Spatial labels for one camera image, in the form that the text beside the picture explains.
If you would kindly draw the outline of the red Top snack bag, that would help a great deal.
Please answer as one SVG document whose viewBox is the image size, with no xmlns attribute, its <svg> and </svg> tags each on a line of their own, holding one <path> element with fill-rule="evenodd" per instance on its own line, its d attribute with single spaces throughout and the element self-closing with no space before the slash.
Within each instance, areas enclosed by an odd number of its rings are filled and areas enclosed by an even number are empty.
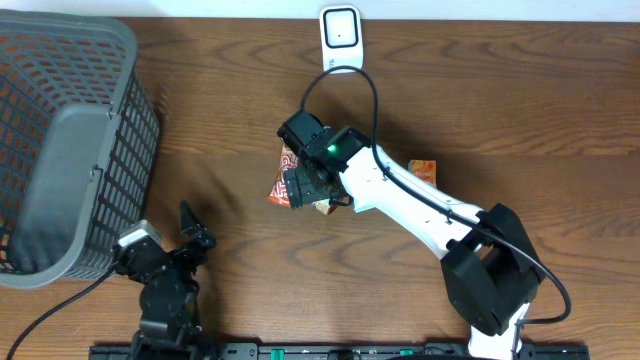
<svg viewBox="0 0 640 360">
<path fill-rule="evenodd" d="M 299 164 L 299 158 L 287 145 L 283 144 L 279 157 L 279 172 L 276 177 L 276 182 L 267 197 L 269 202 L 279 206 L 291 207 L 288 193 L 286 191 L 284 172 L 286 170 L 297 168 Z M 312 207 L 324 215 L 330 215 L 338 208 L 337 205 L 331 205 L 328 199 L 315 201 L 312 203 Z"/>
</svg>

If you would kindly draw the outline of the small orange snack packet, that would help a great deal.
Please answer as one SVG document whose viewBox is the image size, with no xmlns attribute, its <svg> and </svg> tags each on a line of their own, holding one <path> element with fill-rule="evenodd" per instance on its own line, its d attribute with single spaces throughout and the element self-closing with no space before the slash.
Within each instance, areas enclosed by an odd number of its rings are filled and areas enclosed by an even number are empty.
<svg viewBox="0 0 640 360">
<path fill-rule="evenodd" d="M 437 166 L 434 160 L 410 160 L 408 171 L 424 182 L 437 186 Z"/>
</svg>

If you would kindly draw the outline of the teal wet wipes pack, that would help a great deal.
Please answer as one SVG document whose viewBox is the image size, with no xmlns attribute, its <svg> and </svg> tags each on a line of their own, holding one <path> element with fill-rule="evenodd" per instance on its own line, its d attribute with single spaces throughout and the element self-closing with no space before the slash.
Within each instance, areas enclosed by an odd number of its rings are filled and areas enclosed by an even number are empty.
<svg viewBox="0 0 640 360">
<path fill-rule="evenodd" d="M 373 208 L 373 205 L 371 205 L 369 202 L 358 198 L 353 198 L 353 206 L 356 213 L 361 213 Z"/>
</svg>

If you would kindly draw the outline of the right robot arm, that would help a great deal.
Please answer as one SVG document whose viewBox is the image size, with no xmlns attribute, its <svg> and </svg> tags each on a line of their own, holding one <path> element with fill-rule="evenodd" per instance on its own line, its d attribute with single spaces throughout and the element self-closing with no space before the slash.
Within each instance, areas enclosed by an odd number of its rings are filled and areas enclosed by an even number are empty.
<svg viewBox="0 0 640 360">
<path fill-rule="evenodd" d="M 277 135 L 299 159 L 284 173 L 293 207 L 348 198 L 357 212 L 384 213 L 439 259 L 449 301 L 471 326 L 469 355 L 518 356 L 519 330 L 545 274 L 514 211 L 457 200 L 398 165 L 364 133 L 334 131 L 304 110 Z"/>
</svg>

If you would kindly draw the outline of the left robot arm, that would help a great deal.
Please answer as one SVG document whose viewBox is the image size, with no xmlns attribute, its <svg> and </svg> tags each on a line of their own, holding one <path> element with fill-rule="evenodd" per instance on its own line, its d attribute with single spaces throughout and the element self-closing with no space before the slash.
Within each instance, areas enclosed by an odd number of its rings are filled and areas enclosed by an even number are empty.
<svg viewBox="0 0 640 360">
<path fill-rule="evenodd" d="M 213 359 L 217 349 L 198 311 L 197 268 L 207 262 L 215 236 L 187 202 L 180 203 L 180 233 L 189 241 L 171 251 L 159 232 L 142 220 L 120 235 L 113 248 L 115 272 L 141 283 L 139 330 L 129 359 Z"/>
</svg>

